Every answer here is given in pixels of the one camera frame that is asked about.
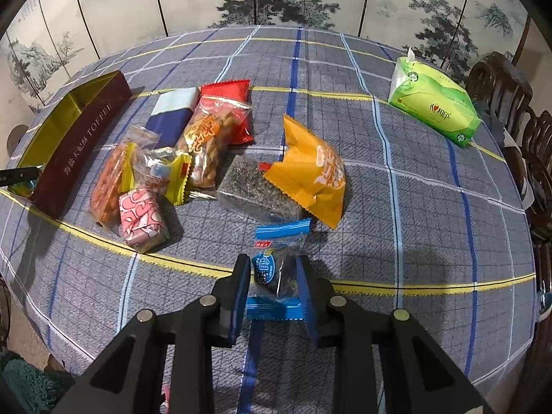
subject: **orange snack bag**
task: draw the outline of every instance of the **orange snack bag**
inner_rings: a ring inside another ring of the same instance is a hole
[[[284,115],[288,150],[264,178],[320,221],[336,228],[343,211],[345,170],[333,147]]]

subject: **snack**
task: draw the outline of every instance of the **snack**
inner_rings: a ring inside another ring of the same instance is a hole
[[[184,129],[176,149],[192,155],[190,182],[198,188],[214,188],[219,163],[228,142],[251,106],[217,96],[203,96]]]
[[[215,84],[206,84],[201,86],[201,96],[220,96],[233,101],[247,102],[249,83],[249,79],[242,79],[240,81],[224,81]],[[242,119],[242,122],[230,140],[231,145],[242,145],[253,141],[253,134],[251,126],[249,125],[249,118],[247,117],[248,113],[249,111],[240,116],[238,110],[236,110],[236,114]]]
[[[245,156],[234,157],[217,190],[217,200],[227,210],[264,223],[297,221],[303,213],[296,202],[264,179],[257,160]]]
[[[118,231],[119,195],[132,189],[131,160],[137,146],[152,146],[159,136],[143,127],[130,126],[125,142],[111,150],[90,195],[89,211],[104,227]]]
[[[335,149],[288,115],[284,115],[284,131],[288,145],[284,160],[274,162],[264,178],[336,228],[345,195],[343,161]]]
[[[196,87],[177,89],[159,95],[146,129],[159,134],[155,149],[174,146],[198,105]]]
[[[445,74],[417,62],[412,49],[397,59],[388,102],[462,147],[481,123],[467,92]]]
[[[170,238],[155,196],[135,189],[119,197],[122,237],[141,254]]]
[[[173,148],[136,151],[132,161],[133,187],[165,194],[170,182],[170,166],[175,158]]]
[[[296,257],[310,231],[311,218],[257,227],[258,253],[251,259],[255,296],[248,297],[247,318],[265,321],[302,319],[297,293]]]
[[[111,151],[90,195],[90,213],[102,226],[116,231],[119,225],[119,186],[125,145]]]

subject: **wall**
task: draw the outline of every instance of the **wall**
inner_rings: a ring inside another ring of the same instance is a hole
[[[38,112],[83,66],[125,48],[233,23],[301,24],[410,46],[462,84],[489,52],[515,52],[525,20],[518,0],[27,0],[0,60]]]
[[[552,52],[536,24],[531,22],[523,52],[516,65],[533,88],[531,107],[537,115],[543,110],[552,111]]]

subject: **red snack bag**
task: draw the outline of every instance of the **red snack bag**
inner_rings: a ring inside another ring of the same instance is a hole
[[[249,92],[249,79],[242,79],[240,81],[224,81],[217,82],[215,84],[206,84],[201,86],[201,97],[203,96],[221,96],[222,98],[228,98],[230,100],[247,102],[247,93]],[[242,123],[235,129],[235,132],[230,140],[231,145],[242,145],[253,141],[253,134],[251,133],[251,126],[249,124],[248,112],[244,111],[244,114],[236,112],[234,106],[228,106],[232,109],[236,116],[242,119]]]

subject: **red label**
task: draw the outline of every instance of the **red label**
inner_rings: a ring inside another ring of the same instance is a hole
[[[255,243],[255,247],[257,247],[259,249],[266,249],[271,244],[272,244],[272,241],[264,239],[264,240],[257,241]]]

